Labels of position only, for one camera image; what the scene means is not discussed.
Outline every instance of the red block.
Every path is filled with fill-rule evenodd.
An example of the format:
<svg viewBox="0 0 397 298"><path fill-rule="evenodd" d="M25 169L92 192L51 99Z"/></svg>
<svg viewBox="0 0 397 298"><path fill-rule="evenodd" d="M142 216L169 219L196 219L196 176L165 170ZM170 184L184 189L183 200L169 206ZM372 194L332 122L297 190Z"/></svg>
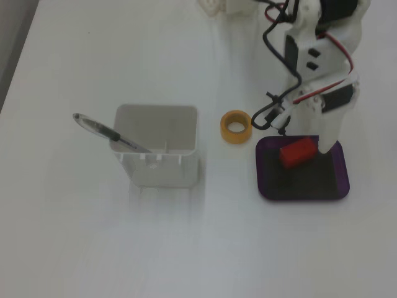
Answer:
<svg viewBox="0 0 397 298"><path fill-rule="evenodd" d="M280 160L286 169L314 158L318 148L310 138L303 138L280 149Z"/></svg>

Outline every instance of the masking tape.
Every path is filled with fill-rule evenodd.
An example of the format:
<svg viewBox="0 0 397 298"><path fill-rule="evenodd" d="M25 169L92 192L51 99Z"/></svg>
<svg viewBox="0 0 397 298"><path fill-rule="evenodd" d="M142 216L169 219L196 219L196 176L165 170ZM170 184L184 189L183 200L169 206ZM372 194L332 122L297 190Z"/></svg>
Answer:
<svg viewBox="0 0 397 298"><path fill-rule="evenodd" d="M232 123L243 124L244 130L242 132L232 132L228 128ZM247 113L238 110L226 113L221 119L221 135L228 143L245 143L252 135L251 117Z"/></svg>

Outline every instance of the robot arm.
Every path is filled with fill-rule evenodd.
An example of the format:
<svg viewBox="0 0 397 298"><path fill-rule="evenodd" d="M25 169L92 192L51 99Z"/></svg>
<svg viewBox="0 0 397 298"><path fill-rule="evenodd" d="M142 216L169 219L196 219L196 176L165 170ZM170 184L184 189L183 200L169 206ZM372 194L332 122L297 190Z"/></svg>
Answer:
<svg viewBox="0 0 397 298"><path fill-rule="evenodd" d="M284 115L275 118L271 126L278 128L279 119L294 111L305 133L319 135L320 152L332 148L345 113L355 106L359 95L350 53L360 43L361 20L369 5L370 0L289 2L293 27L285 33L284 58L301 76L301 85L279 102ZM296 84L295 78L290 76L288 88Z"/></svg>

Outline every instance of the red wire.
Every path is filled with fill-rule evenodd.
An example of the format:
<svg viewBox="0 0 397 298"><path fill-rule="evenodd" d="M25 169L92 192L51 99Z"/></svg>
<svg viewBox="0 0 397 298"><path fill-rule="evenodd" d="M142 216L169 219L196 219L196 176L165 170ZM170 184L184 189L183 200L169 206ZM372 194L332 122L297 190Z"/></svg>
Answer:
<svg viewBox="0 0 397 298"><path fill-rule="evenodd" d="M328 39L330 39L330 41L331 41L333 44L335 44L335 45L338 47L338 49L340 49L341 52L346 56L346 58L348 59L348 61L349 61L349 63L350 63L350 71L349 71L349 74L351 74L352 71L353 71L353 69L354 69L353 59L352 59L352 57L350 56L349 52L346 50L346 48L343 46L343 44L341 44L341 43L338 41L338 39L336 39L335 37L333 37L331 34L329 34L329 33L327 33L327 32L324 32L324 33L322 33L322 34L320 34L320 35L317 36L317 38L323 38L323 37L327 37ZM324 88L321 88L321 89L318 89L318 90L316 90L316 91L313 91L312 93L306 94L306 95L304 95L304 96L302 96L302 97L299 97L298 99L296 99L296 100L293 101L293 104L299 104L300 102L305 101L306 99L309 99L309 98L311 98L311 97L313 97L313 96L315 96L315 95L318 95L318 94L323 93L323 92L325 92L325 91L327 91L327 90L330 90L331 88L333 88L333 87L335 87L335 86L337 86L337 85L343 83L344 81L345 81L345 79L343 79L342 81L333 83L333 84L331 84L331 85L329 85L329 86L326 86L326 87L324 87Z"/></svg>
<svg viewBox="0 0 397 298"><path fill-rule="evenodd" d="M280 6L280 8L283 8L284 6L284 2L280 2L280 3L276 3L277 6ZM266 19L268 19L269 21L271 21L272 23L275 22L275 19L273 19L270 15L269 15L269 11L271 11L272 9L275 9L275 6L267 6L265 9L265 17Z"/></svg>

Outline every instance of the wire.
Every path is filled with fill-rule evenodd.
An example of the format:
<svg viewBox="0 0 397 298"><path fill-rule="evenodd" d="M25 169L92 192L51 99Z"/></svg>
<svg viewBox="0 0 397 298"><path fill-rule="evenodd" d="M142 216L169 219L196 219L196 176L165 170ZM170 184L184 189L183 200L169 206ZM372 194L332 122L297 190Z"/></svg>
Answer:
<svg viewBox="0 0 397 298"><path fill-rule="evenodd" d="M323 32L323 33L321 33L320 35L317 36L317 38L323 38L323 37L327 37L328 39L330 39L330 41L331 41L333 44L335 44L335 45L338 47L338 49L340 49L341 52L346 56L346 58L348 59L348 61L349 61L349 63L350 63L350 71L349 71L349 74L351 74L352 71L353 71L353 69L354 69L354 62L353 62L353 59L352 59L352 57L350 56L349 52L347 51L347 49L343 46L343 44L342 44L340 41L338 41L338 39L336 39L335 37L333 37L333 36L332 36L331 34L329 34L328 32ZM298 99L296 99L296 100L293 101L293 104L299 104L299 103L301 103L302 101L305 101L305 100L307 100L307 99L309 99L309 98L311 98L311 97L313 97L313 96L315 96L315 95L318 95L318 94L323 93L323 92L325 92L325 91L327 91L327 90L330 90L331 88L333 88L333 87L335 87L335 86L337 86L337 85L343 83L345 80L346 80L346 79L343 79L342 81L338 81L338 82L333 83L333 84L331 84L331 85L329 85L329 86L326 86L326 87L324 87L324 88L321 88L321 89L318 89L318 90L316 90L316 91L313 91L312 93L309 93L309 94L306 94L306 95L304 95L304 96L302 96L302 97L299 97Z"/></svg>
<svg viewBox="0 0 397 298"><path fill-rule="evenodd" d="M269 6L267 6L266 9L265 9L265 17L266 17L266 19L269 20L270 22L274 23L274 22L275 22L275 19L273 19L273 18L269 15L269 11L271 11L272 9L275 9L275 8L277 8L279 11L281 11L281 8L283 8L283 6L284 6L284 2L279 2L279 3L276 3L276 5L269 5Z"/></svg>
<svg viewBox="0 0 397 298"><path fill-rule="evenodd" d="M268 0L259 0L258 2L264 2L269 4L272 7L276 7L277 9L279 8L273 1L268 1ZM284 91L280 96L271 96L271 94L267 94L268 96L271 96L271 98L273 99L273 103L263 107L262 109L260 109L259 111L257 111L251 120L251 125L253 127L255 127L256 129L259 130L265 130L266 127L265 125L260 126L257 125L255 123L256 118L261 115L263 112L265 112L266 110L270 109L271 107L273 107L274 105L276 105L277 103L280 104L282 102L282 99L288 95L290 92L294 91L295 89L299 88L300 85L302 84L302 77L301 75L297 72L296 69L294 69L294 67L292 67L289 62L273 47L273 45L269 42L269 39L267 39L267 36L276 28L276 26L282 21L282 18L285 17L287 14L285 13L287 11L287 7L289 4L290 0L286 0L282 9L280 10L279 15L277 16L276 20L274 20L273 24L263 33L263 41L265 43L265 45L267 46L267 48L273 53L274 56L276 56L276 58L278 60L280 60L284 66L287 68L287 70L289 70L289 72L291 73L291 75L293 75L294 77L296 77L296 79L298 80L298 82L293 85L292 87L288 88L286 91Z"/></svg>

